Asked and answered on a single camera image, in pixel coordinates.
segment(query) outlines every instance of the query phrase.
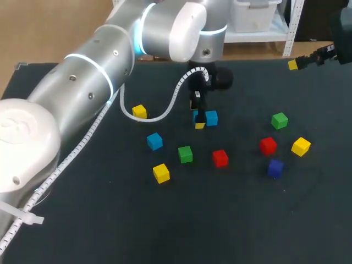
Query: screw hole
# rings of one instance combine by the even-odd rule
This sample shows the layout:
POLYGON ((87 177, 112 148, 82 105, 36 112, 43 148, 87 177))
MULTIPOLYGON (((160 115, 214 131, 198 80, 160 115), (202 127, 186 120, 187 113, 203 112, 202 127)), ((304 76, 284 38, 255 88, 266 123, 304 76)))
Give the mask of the screw hole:
POLYGON ((204 56, 209 56, 210 55, 210 50, 209 49, 205 49, 205 50, 203 50, 203 55, 204 56))
POLYGON ((20 185, 20 183, 21 183, 21 182, 20 182, 20 179, 19 179, 18 177, 13 177, 13 178, 12 178, 12 181, 13 181, 13 183, 16 184, 16 185, 20 185))

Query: black mat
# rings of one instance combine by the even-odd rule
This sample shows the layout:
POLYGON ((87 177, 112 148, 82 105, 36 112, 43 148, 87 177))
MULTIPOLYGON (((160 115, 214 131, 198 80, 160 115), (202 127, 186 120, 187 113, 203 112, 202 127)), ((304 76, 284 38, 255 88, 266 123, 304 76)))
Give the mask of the black mat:
MULTIPOLYGON (((34 212, 43 226, 23 227, 5 264, 302 264, 352 263, 351 73, 328 63, 289 71, 286 60, 222 62, 234 87, 208 96, 216 128, 195 130, 188 91, 155 124, 127 119, 116 102, 87 148, 34 212), (273 114, 288 127, 275 131, 273 114), (146 137, 164 147, 152 152, 146 137), (283 178, 266 177, 259 141, 272 136, 283 178), (302 158, 299 137, 312 142, 302 158), (190 145, 194 162, 180 164, 190 145), (215 169, 214 150, 230 164, 215 169), (152 168, 165 163, 172 180, 158 185, 152 168)), ((25 97, 54 64, 14 73, 4 95, 25 97)), ((151 117, 169 104, 185 66, 137 64, 126 85, 126 107, 142 103, 151 117)))

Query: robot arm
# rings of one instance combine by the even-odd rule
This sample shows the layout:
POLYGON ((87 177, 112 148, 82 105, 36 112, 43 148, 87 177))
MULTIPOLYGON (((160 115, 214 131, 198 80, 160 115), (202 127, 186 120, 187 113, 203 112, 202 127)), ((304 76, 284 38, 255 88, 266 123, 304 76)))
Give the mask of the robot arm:
POLYGON ((302 70, 311 63, 321 66, 327 59, 338 60, 340 64, 352 62, 352 1, 348 7, 331 17, 330 28, 334 44, 319 48, 309 56, 301 56, 290 61, 290 70, 302 70))
MULTIPOLYGON (((27 100, 0 101, 0 156, 7 157, 0 159, 0 200, 19 207, 53 172, 60 146, 96 116, 143 53, 176 62, 220 59, 229 7, 230 0, 121 0, 27 100)), ((11 220, 0 208, 0 238, 11 220)))

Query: cube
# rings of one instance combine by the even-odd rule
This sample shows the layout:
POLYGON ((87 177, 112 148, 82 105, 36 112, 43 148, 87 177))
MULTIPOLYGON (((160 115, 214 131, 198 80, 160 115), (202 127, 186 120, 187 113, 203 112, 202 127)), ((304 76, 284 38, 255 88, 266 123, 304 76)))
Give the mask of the cube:
POLYGON ((196 123, 196 116, 198 116, 198 110, 193 111, 193 124, 196 123))
POLYGON ((228 165, 229 158, 225 150, 218 150, 213 152, 213 161, 216 168, 222 168, 228 165))
POLYGON ((260 141, 259 148, 265 156, 268 156, 276 152, 277 144, 272 137, 267 137, 260 141))
POLYGON ((198 110, 193 111, 193 124, 195 124, 195 129, 203 129, 206 124, 206 115, 204 117, 197 117, 198 116, 198 110))
POLYGON ((302 157, 310 148, 311 143, 305 140, 303 137, 297 139, 292 146, 292 152, 302 157))
POLYGON ((284 163, 272 159, 269 164, 268 176, 274 179, 278 179, 282 175, 282 170, 284 168, 284 163))
POLYGON ((141 104, 139 106, 133 107, 132 112, 134 117, 147 119, 147 110, 141 104))
POLYGON ((154 167, 153 173, 159 184, 170 180, 170 172, 165 164, 154 167))
POLYGON ((182 164, 193 161, 193 153, 190 146, 179 147, 178 156, 182 164))
POLYGON ((158 133, 154 133, 147 137, 147 143, 151 150, 154 151, 163 146, 163 139, 158 133))
POLYGON ((284 113, 278 113, 273 115, 271 119, 271 124, 276 128, 276 129, 281 129, 287 126, 288 123, 288 118, 284 113))
POLYGON ((218 125, 218 114, 216 111, 205 112, 207 117, 207 127, 215 127, 218 125))

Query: cable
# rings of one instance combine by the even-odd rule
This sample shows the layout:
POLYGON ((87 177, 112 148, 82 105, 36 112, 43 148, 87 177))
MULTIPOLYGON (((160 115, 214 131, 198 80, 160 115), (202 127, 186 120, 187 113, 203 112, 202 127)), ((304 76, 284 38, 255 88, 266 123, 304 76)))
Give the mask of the cable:
POLYGON ((130 114, 129 112, 127 112, 126 110, 126 107, 125 107, 125 102, 124 102, 124 95, 125 95, 125 86, 123 85, 121 87, 121 91, 120 91, 120 106, 121 106, 121 110, 122 112, 130 119, 132 120, 135 120, 135 121, 138 121, 138 122, 144 122, 144 123, 153 123, 153 122, 157 122, 157 121, 160 121, 161 119, 165 118, 171 111, 171 109, 173 108, 174 104, 175 104, 175 101, 176 101, 176 98, 177 98, 177 94, 182 86, 182 84, 184 83, 184 81, 189 77, 191 76, 193 73, 196 73, 196 72, 203 72, 203 76, 204 76, 204 79, 205 81, 209 81, 209 73, 207 71, 206 68, 204 67, 196 67, 192 70, 189 70, 187 71, 183 76, 182 78, 179 80, 179 82, 177 83, 176 85, 176 88, 175 88, 175 91, 174 91, 174 94, 171 98, 171 101, 170 101, 170 104, 169 106, 167 107, 167 109, 165 110, 165 112, 156 117, 156 118, 151 118, 151 119, 143 119, 143 118, 138 118, 138 117, 135 117, 133 116, 132 114, 130 114))
MULTIPOLYGON (((111 104, 115 100, 120 89, 116 91, 113 97, 106 103, 103 107, 100 114, 95 119, 93 125, 88 130, 87 134, 83 137, 83 139, 79 142, 77 147, 72 150, 70 155, 56 168, 56 170, 41 184, 41 186, 33 193, 28 202, 23 207, 23 212, 29 212, 38 202, 40 197, 45 193, 45 191, 53 184, 53 182, 60 176, 60 174, 71 164, 71 162, 76 158, 76 156, 82 151, 82 149, 86 146, 88 141, 92 138, 94 132, 97 127, 100 125, 101 120, 104 118, 106 113, 108 112, 111 104)), ((9 230, 6 232, 5 236, 0 240, 0 256, 2 256, 5 252, 5 249, 8 247, 12 239, 15 237, 16 233, 20 229, 23 221, 21 218, 16 218, 14 223, 11 225, 9 230)))

